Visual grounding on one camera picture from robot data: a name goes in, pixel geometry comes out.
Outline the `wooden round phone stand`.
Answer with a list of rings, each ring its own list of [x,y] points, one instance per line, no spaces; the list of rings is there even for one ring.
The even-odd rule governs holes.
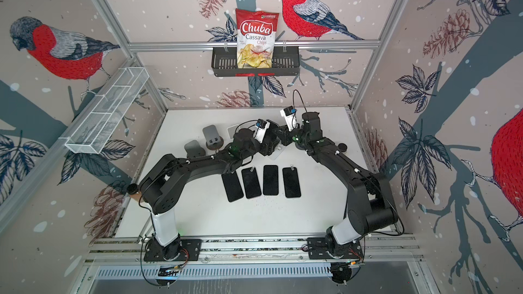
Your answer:
[[[219,132],[215,125],[209,125],[202,129],[204,138],[206,140],[206,147],[210,151],[218,151],[223,145],[223,138],[219,135]]]

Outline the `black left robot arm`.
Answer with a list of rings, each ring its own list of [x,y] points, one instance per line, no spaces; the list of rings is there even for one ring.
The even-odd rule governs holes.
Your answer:
[[[155,230],[154,240],[163,249],[178,248],[174,207],[187,183],[213,175],[231,174],[245,165],[245,160],[260,154],[270,156],[283,142],[275,130],[266,131],[262,140],[250,129],[240,129],[231,143],[212,155],[176,158],[164,155],[140,181],[138,189],[148,204]]]

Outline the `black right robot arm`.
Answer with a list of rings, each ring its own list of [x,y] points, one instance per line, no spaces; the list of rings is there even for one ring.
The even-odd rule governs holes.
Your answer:
[[[352,161],[335,144],[325,137],[321,129],[320,114],[305,112],[301,122],[297,110],[286,107],[281,110],[286,126],[276,129],[276,137],[284,146],[294,143],[314,161],[330,170],[347,189],[343,220],[326,230],[326,248],[336,259],[347,251],[354,251],[366,235],[391,226],[399,221],[393,203],[389,181],[382,173],[372,173]]]

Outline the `black phone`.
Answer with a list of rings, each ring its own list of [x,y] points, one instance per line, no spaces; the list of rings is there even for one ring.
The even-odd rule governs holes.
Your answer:
[[[238,201],[244,197],[238,174],[235,171],[233,173],[222,174],[221,179],[226,191],[227,200],[230,203]]]
[[[298,177],[298,169],[295,167],[283,168],[283,182],[285,189],[285,196],[287,198],[301,197],[300,181]]]
[[[264,166],[263,194],[267,196],[279,194],[279,167],[276,165]]]

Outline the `purple edged phone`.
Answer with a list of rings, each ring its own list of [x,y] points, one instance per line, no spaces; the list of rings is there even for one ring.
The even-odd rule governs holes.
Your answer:
[[[241,171],[242,181],[247,199],[253,199],[262,195],[260,180],[255,167],[245,168]]]

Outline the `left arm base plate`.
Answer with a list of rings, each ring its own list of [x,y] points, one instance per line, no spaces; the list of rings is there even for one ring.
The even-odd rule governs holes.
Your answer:
[[[168,261],[197,261],[201,251],[202,241],[200,239],[177,238],[167,246],[161,246],[153,238],[144,246],[145,262],[168,262]]]

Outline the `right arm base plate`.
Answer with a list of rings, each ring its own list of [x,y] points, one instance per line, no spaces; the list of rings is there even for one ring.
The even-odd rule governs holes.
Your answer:
[[[359,242],[349,242],[344,245],[335,245],[329,249],[329,244],[325,238],[307,238],[305,251],[310,260],[327,260],[327,259],[355,259],[364,258],[362,246]]]

